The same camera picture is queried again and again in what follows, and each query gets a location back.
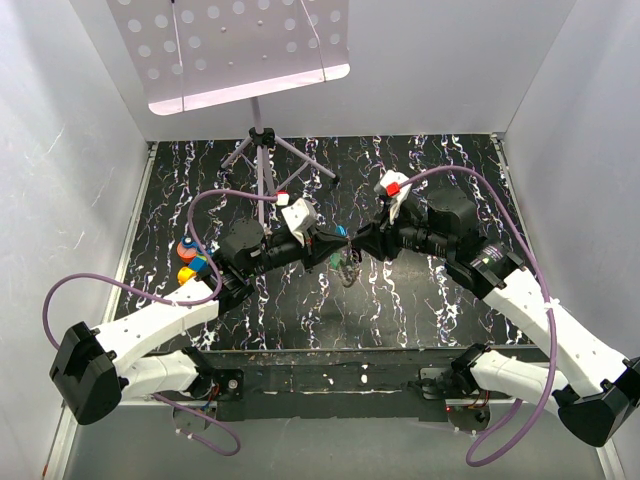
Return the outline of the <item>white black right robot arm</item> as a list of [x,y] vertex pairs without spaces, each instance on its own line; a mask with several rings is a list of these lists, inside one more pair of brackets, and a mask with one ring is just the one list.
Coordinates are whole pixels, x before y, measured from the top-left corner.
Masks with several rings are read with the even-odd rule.
[[584,443],[601,447],[639,407],[639,361],[591,334],[567,310],[545,300],[524,261],[499,241],[479,232],[475,205],[459,189],[429,194],[422,211],[407,187],[378,185],[383,207],[362,227],[355,248],[380,260],[401,250],[443,259],[459,286],[519,327],[555,368],[546,369],[474,344],[454,359],[450,370],[429,383],[432,394],[475,397],[496,391],[527,402],[548,389],[546,410]]

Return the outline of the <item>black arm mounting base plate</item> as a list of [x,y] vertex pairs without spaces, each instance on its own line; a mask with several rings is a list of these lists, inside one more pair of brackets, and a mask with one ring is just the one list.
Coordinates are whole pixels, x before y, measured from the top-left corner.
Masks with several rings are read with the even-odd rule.
[[471,407],[486,421],[492,395],[463,392],[453,349],[199,351],[184,348],[200,377],[194,399],[212,387],[223,422],[270,419],[415,418],[443,422]]

